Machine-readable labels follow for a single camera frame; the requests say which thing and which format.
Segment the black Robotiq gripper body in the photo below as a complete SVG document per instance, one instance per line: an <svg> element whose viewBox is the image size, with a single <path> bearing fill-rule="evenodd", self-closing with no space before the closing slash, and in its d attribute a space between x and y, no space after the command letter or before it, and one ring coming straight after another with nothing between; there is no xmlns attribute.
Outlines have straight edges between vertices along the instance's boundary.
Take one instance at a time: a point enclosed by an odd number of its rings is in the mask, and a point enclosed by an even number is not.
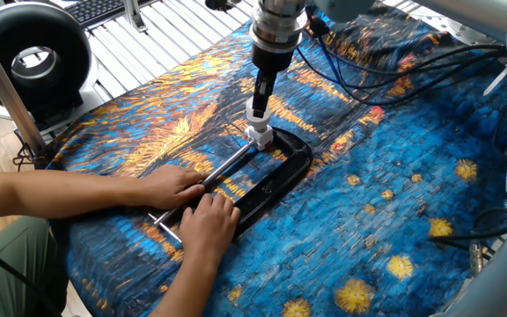
<svg viewBox="0 0 507 317"><path fill-rule="evenodd" d="M277 73L286 70L290 66L293 52L273 53L252 45L251 61L263 72Z"/></svg>

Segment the person's left hand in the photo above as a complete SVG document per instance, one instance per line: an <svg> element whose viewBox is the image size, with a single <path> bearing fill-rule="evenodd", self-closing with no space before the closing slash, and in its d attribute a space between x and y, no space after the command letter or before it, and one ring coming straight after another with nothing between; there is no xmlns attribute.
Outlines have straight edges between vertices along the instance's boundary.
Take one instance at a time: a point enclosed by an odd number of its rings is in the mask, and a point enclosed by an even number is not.
<svg viewBox="0 0 507 317"><path fill-rule="evenodd" d="M161 166L140 180L142 205L159 210L181 207L204 192L202 182L208 176L191 168Z"/></svg>

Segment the person's right hand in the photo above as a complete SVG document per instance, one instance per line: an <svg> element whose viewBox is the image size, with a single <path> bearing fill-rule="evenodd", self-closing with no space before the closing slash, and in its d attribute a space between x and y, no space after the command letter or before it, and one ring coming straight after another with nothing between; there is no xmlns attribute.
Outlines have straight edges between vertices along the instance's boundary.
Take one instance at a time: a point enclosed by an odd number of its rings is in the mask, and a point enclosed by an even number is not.
<svg viewBox="0 0 507 317"><path fill-rule="evenodd" d="M240 210L231 199L205 194L193 210L187 207L180 223L184 262L218 265L236 231Z"/></svg>

